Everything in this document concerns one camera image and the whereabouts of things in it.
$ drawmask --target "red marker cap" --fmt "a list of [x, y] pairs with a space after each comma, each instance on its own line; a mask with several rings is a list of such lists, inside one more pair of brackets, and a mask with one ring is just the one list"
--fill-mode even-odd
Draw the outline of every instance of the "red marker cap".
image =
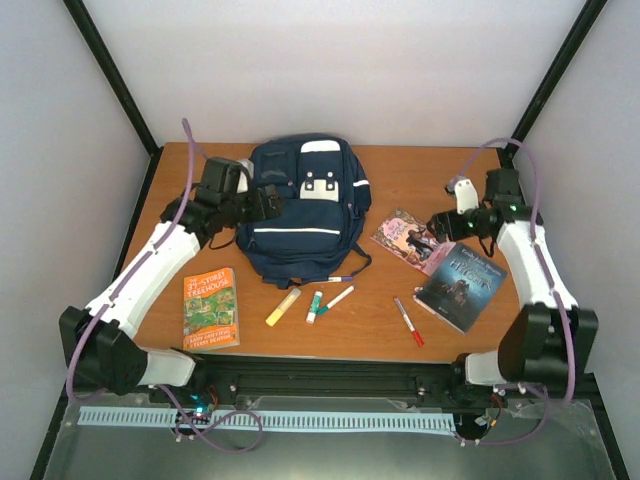
[[411, 334], [413, 335], [413, 338], [416, 339], [416, 343], [418, 344], [419, 347], [424, 345], [424, 342], [422, 341], [422, 337], [420, 336], [417, 330], [414, 330], [413, 332], [411, 332]]

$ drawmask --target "red marker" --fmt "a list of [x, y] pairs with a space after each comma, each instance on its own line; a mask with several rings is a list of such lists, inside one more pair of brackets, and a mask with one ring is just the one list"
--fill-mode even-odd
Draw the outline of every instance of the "red marker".
[[407, 324], [407, 327], [409, 327], [409, 331], [411, 332], [411, 335], [413, 335], [413, 338], [416, 339], [416, 343], [418, 344], [418, 346], [421, 347], [422, 345], [424, 345], [424, 342], [422, 341], [422, 337], [413, 326], [413, 323], [411, 323], [411, 319], [409, 318], [409, 315], [407, 315], [407, 311], [402, 306], [402, 303], [400, 303], [400, 299], [398, 297], [393, 297], [393, 301], [396, 302], [396, 305], [398, 306], [398, 310], [400, 310], [400, 313], [402, 314], [402, 318], [404, 318], [404, 321]]

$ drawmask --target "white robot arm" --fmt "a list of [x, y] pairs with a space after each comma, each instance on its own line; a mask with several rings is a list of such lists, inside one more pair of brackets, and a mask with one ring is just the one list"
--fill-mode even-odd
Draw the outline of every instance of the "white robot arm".
[[77, 372], [118, 395], [138, 385], [194, 391], [205, 386], [197, 357], [178, 350], [141, 349], [133, 338], [171, 278], [216, 233], [280, 215], [275, 188], [248, 188], [250, 176], [248, 165], [208, 159], [195, 198], [186, 202], [177, 223], [171, 219], [181, 209], [181, 198], [167, 206], [148, 242], [104, 292], [83, 310], [65, 310], [60, 332], [71, 378]]
[[[578, 302], [562, 282], [547, 248], [539, 215], [532, 226], [532, 208], [520, 193], [518, 172], [487, 172], [482, 202], [465, 177], [457, 177], [446, 190], [455, 196], [456, 209], [434, 215], [429, 230], [440, 241], [477, 236], [488, 256], [493, 255], [497, 245], [509, 264], [520, 302], [520, 313], [498, 350], [465, 356], [466, 382], [549, 384], [580, 375], [598, 320], [592, 310], [578, 308]], [[489, 248], [483, 239], [490, 239]]]

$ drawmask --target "white wall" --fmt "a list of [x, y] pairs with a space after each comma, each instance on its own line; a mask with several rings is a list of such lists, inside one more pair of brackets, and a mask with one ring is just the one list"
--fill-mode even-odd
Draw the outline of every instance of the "white wall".
[[0, 70], [0, 477], [11, 480], [28, 478], [62, 387], [58, 317], [110, 279], [148, 157], [61, 1], [2, 2]]
[[589, 368], [631, 478], [640, 478], [639, 22], [637, 2], [609, 2], [527, 139], [541, 158], [549, 249], [600, 319]]
[[461, 146], [513, 131], [583, 0], [86, 4], [159, 141]]

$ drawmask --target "wooden table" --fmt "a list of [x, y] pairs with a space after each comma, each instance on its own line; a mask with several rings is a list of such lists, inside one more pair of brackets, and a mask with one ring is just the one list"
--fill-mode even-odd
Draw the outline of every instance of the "wooden table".
[[[255, 145], [203, 144], [212, 156], [248, 157]], [[324, 292], [331, 299], [348, 284], [321, 284], [302, 287], [302, 295], [275, 327], [265, 319], [286, 293], [263, 284], [247, 258], [232, 245], [225, 250], [202, 250], [171, 280], [149, 310], [136, 342], [155, 348], [181, 347], [185, 276], [206, 273], [221, 267], [236, 272], [239, 299], [240, 345], [216, 350], [225, 354], [261, 356], [295, 356], [331, 359], [386, 360], [402, 362], [451, 362], [462, 352], [495, 349], [518, 313], [518, 298], [511, 276], [504, 282], [487, 309], [467, 335], [420, 308], [411, 299], [414, 287], [427, 279], [376, 244], [370, 236], [395, 207], [401, 207], [423, 221], [436, 212], [454, 208], [444, 190], [472, 149], [426, 147], [354, 147], [371, 182], [373, 204], [360, 238], [360, 246], [373, 257], [373, 264], [356, 277], [356, 290], [329, 313], [308, 325], [305, 317], [313, 292]], [[146, 203], [142, 210], [127, 262], [140, 250], [158, 222], [167, 203], [184, 188], [187, 167], [187, 145], [167, 144]], [[204, 161], [198, 158], [195, 181]], [[468, 176], [480, 195], [484, 190], [487, 170], [498, 167], [495, 150], [484, 152], [472, 165]], [[231, 231], [215, 238], [220, 245], [229, 240]], [[477, 240], [468, 243], [481, 251]], [[508, 270], [505, 258], [496, 251], [494, 262]], [[338, 274], [346, 275], [362, 264], [362, 258], [351, 253]], [[392, 300], [397, 295], [422, 334], [425, 345], [419, 348], [409, 333]]]

